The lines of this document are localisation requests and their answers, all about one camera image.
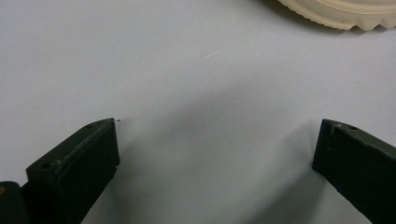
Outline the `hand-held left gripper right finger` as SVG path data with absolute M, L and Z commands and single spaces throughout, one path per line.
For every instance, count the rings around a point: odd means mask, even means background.
M 321 122 L 312 168 L 373 224 L 396 224 L 396 147 L 343 122 Z

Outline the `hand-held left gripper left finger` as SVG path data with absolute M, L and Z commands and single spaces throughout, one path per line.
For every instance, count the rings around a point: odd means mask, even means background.
M 90 123 L 27 169 L 33 224 L 80 224 L 120 164 L 114 119 Z

